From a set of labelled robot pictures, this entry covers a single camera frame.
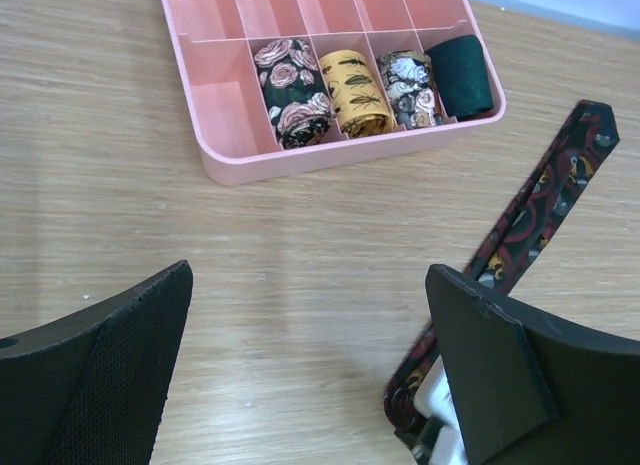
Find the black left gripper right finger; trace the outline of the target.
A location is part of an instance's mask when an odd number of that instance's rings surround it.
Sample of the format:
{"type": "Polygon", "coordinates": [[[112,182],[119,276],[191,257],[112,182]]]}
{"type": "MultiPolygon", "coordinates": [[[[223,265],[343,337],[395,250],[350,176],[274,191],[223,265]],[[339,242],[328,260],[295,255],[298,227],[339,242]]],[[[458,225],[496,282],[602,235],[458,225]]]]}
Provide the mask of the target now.
{"type": "Polygon", "coordinates": [[[638,341],[447,265],[432,265],[425,287],[469,463],[638,463],[638,341]]]}

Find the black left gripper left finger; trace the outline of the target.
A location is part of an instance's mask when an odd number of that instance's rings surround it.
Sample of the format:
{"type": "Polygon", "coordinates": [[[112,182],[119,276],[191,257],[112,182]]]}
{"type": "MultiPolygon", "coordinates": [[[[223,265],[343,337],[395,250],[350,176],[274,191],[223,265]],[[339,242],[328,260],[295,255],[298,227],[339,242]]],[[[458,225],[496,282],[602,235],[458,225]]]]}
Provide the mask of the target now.
{"type": "Polygon", "coordinates": [[[192,298],[178,261],[1,340],[4,464],[147,464],[192,298]]]}

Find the dark red patterned tie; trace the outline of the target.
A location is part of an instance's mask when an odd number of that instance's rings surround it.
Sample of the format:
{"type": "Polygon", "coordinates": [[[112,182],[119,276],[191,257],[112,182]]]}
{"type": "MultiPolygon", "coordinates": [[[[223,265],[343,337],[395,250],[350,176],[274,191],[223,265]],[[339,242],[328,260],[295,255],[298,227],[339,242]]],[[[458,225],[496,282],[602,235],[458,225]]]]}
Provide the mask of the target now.
{"type": "MultiPolygon", "coordinates": [[[[509,294],[619,141],[611,105],[579,101],[463,274],[509,294]]],[[[413,398],[437,356],[435,329],[427,323],[384,393],[384,412],[399,436],[416,436],[426,423],[414,408],[413,398]]]]}

